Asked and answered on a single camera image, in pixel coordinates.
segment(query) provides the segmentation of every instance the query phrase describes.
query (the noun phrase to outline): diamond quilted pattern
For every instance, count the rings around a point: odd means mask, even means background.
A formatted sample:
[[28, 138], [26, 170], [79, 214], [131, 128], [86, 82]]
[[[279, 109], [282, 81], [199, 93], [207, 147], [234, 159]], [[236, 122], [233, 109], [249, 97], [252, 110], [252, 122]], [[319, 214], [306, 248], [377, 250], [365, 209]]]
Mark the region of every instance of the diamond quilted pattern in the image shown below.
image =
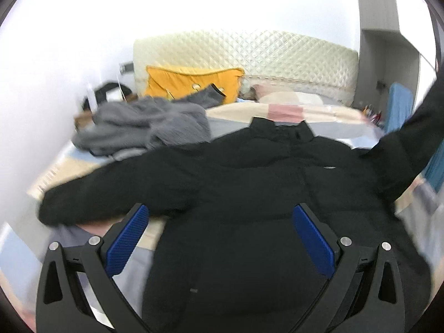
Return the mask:
[[324, 40], [283, 31], [191, 31], [136, 40], [134, 69], [138, 92], [146, 88], [147, 65], [200, 68], [242, 67], [246, 79], [285, 79], [321, 86], [346, 105], [356, 88], [356, 51]]

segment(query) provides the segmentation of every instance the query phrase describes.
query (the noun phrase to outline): orange pillow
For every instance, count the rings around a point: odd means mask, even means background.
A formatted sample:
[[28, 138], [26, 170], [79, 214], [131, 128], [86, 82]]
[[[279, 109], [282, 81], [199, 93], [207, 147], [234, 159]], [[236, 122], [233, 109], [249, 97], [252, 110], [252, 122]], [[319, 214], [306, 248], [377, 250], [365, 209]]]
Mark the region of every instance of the orange pillow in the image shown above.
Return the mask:
[[240, 78], [244, 75], [244, 70], [147, 66], [147, 73], [148, 87], [144, 95], [179, 99], [215, 84], [226, 96], [223, 103], [229, 104], [235, 102], [238, 97]]

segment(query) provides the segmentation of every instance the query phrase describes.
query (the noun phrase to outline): bed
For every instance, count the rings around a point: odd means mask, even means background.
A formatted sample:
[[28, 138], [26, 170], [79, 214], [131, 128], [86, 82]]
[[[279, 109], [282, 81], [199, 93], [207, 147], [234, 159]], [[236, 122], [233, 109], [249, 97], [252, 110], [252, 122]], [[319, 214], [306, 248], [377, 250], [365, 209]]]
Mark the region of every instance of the bed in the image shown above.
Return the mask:
[[[199, 68], [241, 67], [245, 77], [240, 93], [251, 86], [268, 84], [276, 90], [292, 90], [319, 97], [317, 103], [294, 104], [285, 96], [262, 102], [236, 102], [207, 110], [212, 138], [247, 127], [253, 117], [284, 124], [306, 120], [316, 135], [352, 148], [372, 148], [382, 131], [350, 108], [356, 87], [356, 51], [330, 42], [279, 31], [195, 31], [148, 37], [134, 44], [135, 83], [141, 94], [147, 83], [147, 65], [183, 65]], [[21, 317], [35, 329], [35, 299], [39, 271], [48, 244], [83, 244], [92, 235], [104, 235], [115, 221], [49, 229], [36, 219], [44, 191], [88, 174], [112, 158], [97, 158], [68, 143], [53, 164], [27, 192], [27, 208], [0, 232], [0, 284]], [[444, 279], [442, 234], [444, 207], [430, 185], [418, 176], [397, 200], [397, 216], [433, 273], [432, 297]], [[114, 277], [117, 286], [140, 313], [143, 284], [165, 219], [150, 220], [124, 271]], [[97, 319], [110, 325], [85, 277], [80, 277]]]

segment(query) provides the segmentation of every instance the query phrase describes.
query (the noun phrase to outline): pink square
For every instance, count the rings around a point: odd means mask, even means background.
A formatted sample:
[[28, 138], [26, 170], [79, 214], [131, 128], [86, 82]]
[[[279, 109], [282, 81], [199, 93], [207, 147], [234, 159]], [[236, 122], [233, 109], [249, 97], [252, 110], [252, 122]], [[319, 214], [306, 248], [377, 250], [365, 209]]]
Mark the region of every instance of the pink square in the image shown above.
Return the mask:
[[267, 118], [276, 122], [301, 122], [304, 108], [298, 105], [268, 105]]

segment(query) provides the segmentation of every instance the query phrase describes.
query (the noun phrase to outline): blue rubber pad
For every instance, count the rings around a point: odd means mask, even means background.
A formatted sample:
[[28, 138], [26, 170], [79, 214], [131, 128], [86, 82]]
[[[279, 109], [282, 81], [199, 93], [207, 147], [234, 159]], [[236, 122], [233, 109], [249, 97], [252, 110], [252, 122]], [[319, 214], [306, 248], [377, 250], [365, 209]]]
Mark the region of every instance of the blue rubber pad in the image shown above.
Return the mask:
[[294, 208], [292, 220], [318, 272], [330, 279], [335, 271], [333, 250], [301, 206]]
[[108, 277], [120, 274], [148, 225], [148, 208], [141, 205], [107, 251]]

